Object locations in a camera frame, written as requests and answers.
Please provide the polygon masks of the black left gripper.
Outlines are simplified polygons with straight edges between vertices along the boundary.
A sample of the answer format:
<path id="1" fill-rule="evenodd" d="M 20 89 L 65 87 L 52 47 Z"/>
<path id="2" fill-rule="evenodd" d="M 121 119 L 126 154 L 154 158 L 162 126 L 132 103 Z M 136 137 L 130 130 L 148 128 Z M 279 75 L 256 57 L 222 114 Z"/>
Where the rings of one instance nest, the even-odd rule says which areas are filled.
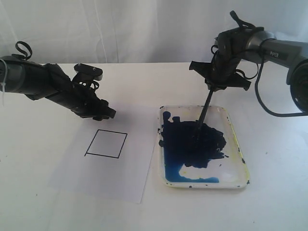
<path id="1" fill-rule="evenodd" d="M 116 110 L 109 107 L 109 102 L 98 98 L 95 91 L 99 83 L 73 82 L 71 80 L 55 81 L 45 88 L 45 98 L 75 113 L 81 118 L 96 121 L 114 118 Z"/>

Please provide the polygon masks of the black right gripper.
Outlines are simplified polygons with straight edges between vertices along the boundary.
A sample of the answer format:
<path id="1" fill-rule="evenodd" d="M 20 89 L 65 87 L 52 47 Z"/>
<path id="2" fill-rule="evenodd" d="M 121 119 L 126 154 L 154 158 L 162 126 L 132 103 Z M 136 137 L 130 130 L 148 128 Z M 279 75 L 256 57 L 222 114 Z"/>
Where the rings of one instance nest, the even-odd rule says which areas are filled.
<path id="1" fill-rule="evenodd" d="M 240 61 L 241 58 L 238 57 L 232 57 L 226 60 L 217 51 L 214 53 L 211 62 L 192 61 L 189 69 L 201 75 L 210 90 L 225 90 L 227 87 L 249 90 L 251 82 L 236 72 Z"/>

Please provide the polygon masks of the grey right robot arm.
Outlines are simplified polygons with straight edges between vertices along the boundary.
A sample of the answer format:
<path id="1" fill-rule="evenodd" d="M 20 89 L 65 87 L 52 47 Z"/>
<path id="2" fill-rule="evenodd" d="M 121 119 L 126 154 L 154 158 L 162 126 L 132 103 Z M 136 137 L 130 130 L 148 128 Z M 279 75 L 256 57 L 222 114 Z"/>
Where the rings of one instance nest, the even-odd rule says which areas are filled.
<path id="1" fill-rule="evenodd" d="M 276 117 L 307 116 L 308 114 L 308 45 L 304 42 L 278 40 L 262 27 L 238 27 L 219 33 L 215 39 L 216 52 L 209 63 L 192 61 L 189 69 L 196 71 L 205 79 L 212 92 L 227 87 L 248 90 L 249 78 L 237 68 L 241 60 L 259 65 L 255 81 L 255 93 L 261 107 Z M 265 62 L 288 68 L 286 84 L 290 87 L 292 100 L 298 113 L 275 113 L 263 102 L 258 84 Z"/>

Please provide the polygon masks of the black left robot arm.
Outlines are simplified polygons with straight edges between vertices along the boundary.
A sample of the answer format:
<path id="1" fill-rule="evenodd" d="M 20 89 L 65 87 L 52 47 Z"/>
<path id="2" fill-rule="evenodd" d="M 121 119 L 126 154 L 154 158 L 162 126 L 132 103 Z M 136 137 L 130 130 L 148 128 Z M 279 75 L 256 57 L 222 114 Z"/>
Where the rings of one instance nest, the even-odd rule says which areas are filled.
<path id="1" fill-rule="evenodd" d="M 37 64 L 15 55 L 0 59 L 0 90 L 23 94 L 32 101 L 50 100 L 81 118 L 97 121 L 114 118 L 116 111 L 95 91 L 103 77 L 103 70 L 87 64 L 74 66 L 73 79 L 58 64 Z"/>

